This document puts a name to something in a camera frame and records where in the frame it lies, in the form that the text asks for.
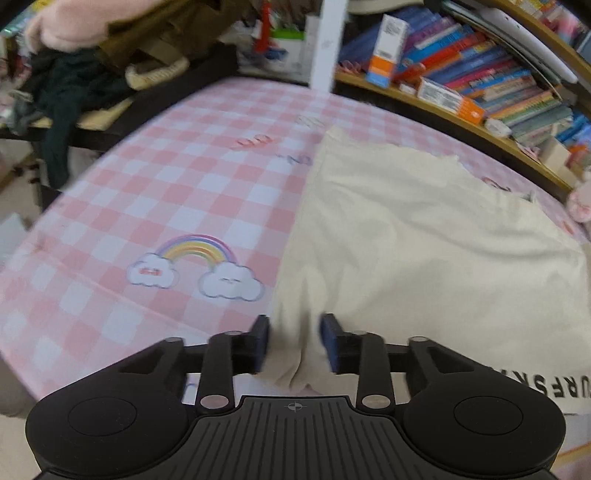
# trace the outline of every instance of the pink plush toy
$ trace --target pink plush toy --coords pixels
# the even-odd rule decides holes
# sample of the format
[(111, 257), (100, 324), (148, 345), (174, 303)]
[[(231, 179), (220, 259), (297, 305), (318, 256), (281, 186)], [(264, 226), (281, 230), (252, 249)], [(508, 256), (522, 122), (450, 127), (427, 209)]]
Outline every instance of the pink plush toy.
[(33, 53), (43, 46), (65, 52), (95, 47), (107, 38), (108, 25), (131, 20), (168, 0), (55, 0), (25, 30)]

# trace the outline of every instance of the dark green cloth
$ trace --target dark green cloth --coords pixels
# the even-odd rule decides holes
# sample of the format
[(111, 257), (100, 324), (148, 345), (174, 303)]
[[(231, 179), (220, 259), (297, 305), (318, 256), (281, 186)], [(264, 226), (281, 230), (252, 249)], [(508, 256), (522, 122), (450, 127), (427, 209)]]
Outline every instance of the dark green cloth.
[(58, 189), (70, 177), (68, 148), (84, 112), (110, 108), (132, 95), (125, 78), (108, 70), (96, 49), (75, 53), (42, 50), (31, 59), (31, 77), (20, 89), (33, 96), (36, 110), (53, 125), (41, 144), (49, 185)]

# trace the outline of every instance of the circular pad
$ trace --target circular pad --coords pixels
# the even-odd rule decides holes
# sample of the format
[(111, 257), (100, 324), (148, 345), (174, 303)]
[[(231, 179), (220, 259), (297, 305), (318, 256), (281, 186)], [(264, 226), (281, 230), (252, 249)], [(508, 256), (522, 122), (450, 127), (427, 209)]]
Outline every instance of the circular pad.
[(91, 437), (122, 432), (135, 420), (137, 410), (128, 401), (113, 397), (91, 398), (76, 405), (68, 416), (71, 427)]
[(523, 421), (519, 407), (497, 397), (468, 398), (456, 406), (454, 415), (462, 427), (482, 435), (505, 435)]
[(187, 428), (185, 408), (161, 383), (117, 373), (91, 375), (44, 398), (25, 431), (42, 469), (119, 478), (169, 454)]
[(566, 431), (550, 399), (493, 371), (442, 375), (408, 403), (402, 424), (424, 455), (479, 476), (549, 466)]

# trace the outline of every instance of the clothing pile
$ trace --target clothing pile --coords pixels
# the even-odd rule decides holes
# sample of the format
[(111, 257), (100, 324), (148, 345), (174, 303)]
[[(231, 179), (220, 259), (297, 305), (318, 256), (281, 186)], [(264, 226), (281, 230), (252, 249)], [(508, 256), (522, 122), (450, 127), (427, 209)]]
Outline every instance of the clothing pile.
[(31, 77), (11, 93), (7, 125), (53, 124), (41, 147), (50, 186), (69, 178), (68, 144), (81, 114), (171, 80), (205, 57), (248, 0), (54, 0), (24, 33)]

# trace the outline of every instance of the rainbow print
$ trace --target rainbow print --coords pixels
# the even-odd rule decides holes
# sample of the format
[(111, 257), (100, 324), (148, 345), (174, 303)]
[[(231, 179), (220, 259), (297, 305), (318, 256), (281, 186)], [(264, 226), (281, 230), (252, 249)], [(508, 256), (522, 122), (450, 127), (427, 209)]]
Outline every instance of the rainbow print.
[(187, 235), (174, 238), (155, 253), (171, 262), (186, 255), (197, 255), (207, 261), (210, 269), (222, 262), (237, 263), (230, 248), (209, 235)]

